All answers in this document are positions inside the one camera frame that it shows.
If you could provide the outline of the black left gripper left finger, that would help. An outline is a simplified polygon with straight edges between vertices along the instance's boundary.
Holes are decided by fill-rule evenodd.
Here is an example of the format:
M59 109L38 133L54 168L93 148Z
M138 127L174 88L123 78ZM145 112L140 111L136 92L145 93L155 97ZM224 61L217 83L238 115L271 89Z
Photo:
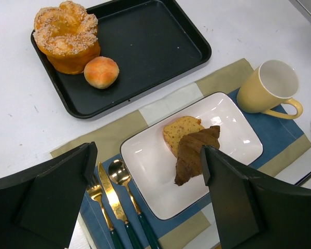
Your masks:
M84 143L0 178L0 248L68 248L96 158Z

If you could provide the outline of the tan sliced bread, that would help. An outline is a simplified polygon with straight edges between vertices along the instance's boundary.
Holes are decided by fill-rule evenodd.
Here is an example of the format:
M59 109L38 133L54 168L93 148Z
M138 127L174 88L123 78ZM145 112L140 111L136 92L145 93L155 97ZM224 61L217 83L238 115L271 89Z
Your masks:
M167 146L177 158L178 144L182 137L202 129L204 129L204 127L201 125L200 119L192 116L183 116L166 125L163 128L162 134Z

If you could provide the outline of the dark brown bread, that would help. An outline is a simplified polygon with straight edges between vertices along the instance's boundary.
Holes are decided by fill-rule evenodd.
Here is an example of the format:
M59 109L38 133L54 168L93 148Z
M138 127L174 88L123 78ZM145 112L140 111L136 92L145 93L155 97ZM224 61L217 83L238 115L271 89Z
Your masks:
M220 148L220 126L210 126L184 135L178 143L175 184L181 186L202 174L201 149L203 145Z

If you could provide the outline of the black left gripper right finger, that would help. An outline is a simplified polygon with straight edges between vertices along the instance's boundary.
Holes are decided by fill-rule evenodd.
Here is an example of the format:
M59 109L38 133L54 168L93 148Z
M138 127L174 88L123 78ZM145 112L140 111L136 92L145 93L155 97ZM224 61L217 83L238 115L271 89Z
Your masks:
M201 162L222 248L311 248L311 189L203 146Z

